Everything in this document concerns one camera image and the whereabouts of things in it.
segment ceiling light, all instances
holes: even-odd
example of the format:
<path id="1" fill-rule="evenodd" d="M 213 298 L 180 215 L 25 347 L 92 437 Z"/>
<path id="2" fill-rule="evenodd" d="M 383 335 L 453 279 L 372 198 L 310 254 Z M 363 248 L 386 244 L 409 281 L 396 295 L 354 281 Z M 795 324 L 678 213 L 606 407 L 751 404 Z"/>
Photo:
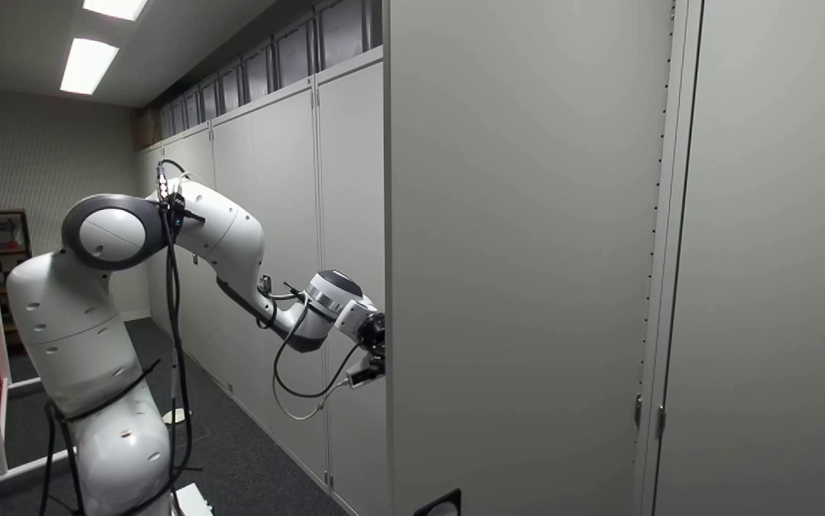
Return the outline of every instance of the ceiling light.
<path id="1" fill-rule="evenodd" d="M 150 0 L 85 0 L 85 11 L 134 21 Z"/>
<path id="2" fill-rule="evenodd" d="M 114 57 L 117 46 L 75 37 L 61 89 L 92 96 Z"/>

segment floor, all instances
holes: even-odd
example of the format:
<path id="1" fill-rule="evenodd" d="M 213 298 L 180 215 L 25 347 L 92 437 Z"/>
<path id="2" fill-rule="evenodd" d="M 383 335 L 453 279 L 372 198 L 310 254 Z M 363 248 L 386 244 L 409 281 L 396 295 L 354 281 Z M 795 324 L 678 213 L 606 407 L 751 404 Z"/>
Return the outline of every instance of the floor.
<path id="1" fill-rule="evenodd" d="M 160 360 L 150 385 L 157 407 L 167 407 L 168 340 L 151 322 L 129 324 L 129 335 L 144 364 Z M 31 375 L 22 357 L 12 360 L 16 378 Z M 188 364 L 195 451 L 188 473 L 180 486 L 195 482 L 215 516 L 344 516 L 340 512 L 255 423 L 228 403 L 215 381 Z M 46 416 L 42 391 L 12 397 L 9 411 L 9 460 L 12 464 L 42 456 Z M 39 473 L 0 486 L 0 516 L 31 516 L 39 502 Z M 72 504 L 68 469 L 54 469 L 54 499 Z M 48 502 L 51 516 L 65 516 L 68 507 Z"/>

